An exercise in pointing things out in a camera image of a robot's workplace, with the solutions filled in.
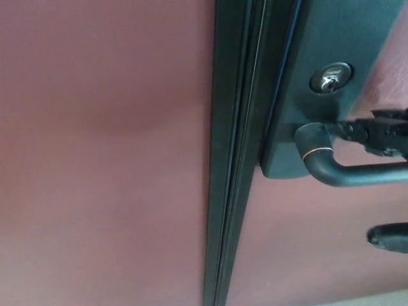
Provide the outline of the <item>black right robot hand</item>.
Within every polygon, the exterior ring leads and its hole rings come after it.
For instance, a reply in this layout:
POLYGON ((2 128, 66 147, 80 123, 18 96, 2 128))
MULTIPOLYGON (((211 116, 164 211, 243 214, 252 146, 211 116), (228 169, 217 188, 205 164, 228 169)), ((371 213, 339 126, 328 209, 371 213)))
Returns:
POLYGON ((330 157, 328 178, 336 186, 356 187, 407 182, 407 110, 374 110, 372 118, 324 125, 329 135, 359 143, 373 155, 402 157, 403 162, 343 166, 330 157))

